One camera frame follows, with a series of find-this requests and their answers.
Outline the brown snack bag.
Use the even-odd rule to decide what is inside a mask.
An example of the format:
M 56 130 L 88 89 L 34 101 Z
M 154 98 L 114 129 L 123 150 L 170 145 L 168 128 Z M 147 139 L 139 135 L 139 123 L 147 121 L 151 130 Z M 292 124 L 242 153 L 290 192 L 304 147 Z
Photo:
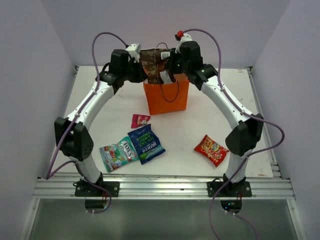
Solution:
M 163 85 L 175 83 L 175 77 L 166 70 L 170 51 L 164 48 L 148 48 L 140 51 L 140 60 L 147 74 L 148 84 Z

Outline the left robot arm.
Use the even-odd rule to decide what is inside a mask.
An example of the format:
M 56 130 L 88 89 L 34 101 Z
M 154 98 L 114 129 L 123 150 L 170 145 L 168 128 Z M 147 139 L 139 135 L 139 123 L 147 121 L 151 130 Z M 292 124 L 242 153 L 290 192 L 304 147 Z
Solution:
M 54 122 L 56 150 L 53 157 L 56 158 L 58 152 L 68 157 L 88 182 L 87 192 L 95 197 L 103 193 L 104 184 L 99 181 L 102 173 L 92 156 L 94 142 L 89 130 L 102 107 L 125 81 L 141 83 L 147 78 L 140 51 L 138 43 L 130 44 L 126 49 L 115 49 L 110 62 L 96 70 L 96 80 L 82 102 L 68 116 L 58 117 Z

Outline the orange paper bag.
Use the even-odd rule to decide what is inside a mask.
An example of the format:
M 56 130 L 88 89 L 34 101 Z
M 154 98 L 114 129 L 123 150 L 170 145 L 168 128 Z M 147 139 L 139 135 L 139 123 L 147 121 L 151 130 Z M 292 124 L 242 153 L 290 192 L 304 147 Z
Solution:
M 176 80 L 170 84 L 148 84 L 143 82 L 143 89 L 150 115 L 159 115 L 187 108 L 189 81 L 185 74 L 172 74 Z

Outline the blue sea salt chips bag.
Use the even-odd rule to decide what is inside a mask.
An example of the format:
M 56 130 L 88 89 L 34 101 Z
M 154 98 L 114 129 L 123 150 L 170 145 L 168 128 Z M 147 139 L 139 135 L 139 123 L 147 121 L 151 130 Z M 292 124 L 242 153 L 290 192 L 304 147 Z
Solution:
M 151 126 L 151 124 L 147 124 L 127 133 L 138 154 L 141 165 L 166 152 Z

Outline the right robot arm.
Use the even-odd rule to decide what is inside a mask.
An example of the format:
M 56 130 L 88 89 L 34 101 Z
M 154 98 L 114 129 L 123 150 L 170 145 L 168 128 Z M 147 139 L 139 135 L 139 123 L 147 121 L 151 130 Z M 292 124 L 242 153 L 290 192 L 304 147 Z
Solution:
M 218 71 L 211 64 L 203 63 L 196 41 L 182 37 L 177 47 L 170 50 L 165 69 L 171 74 L 185 74 L 191 84 L 214 102 L 229 123 L 231 132 L 225 144 L 230 156 L 222 189 L 227 196 L 235 196 L 246 180 L 245 158 L 261 139 L 263 116 L 252 114 L 218 80 Z

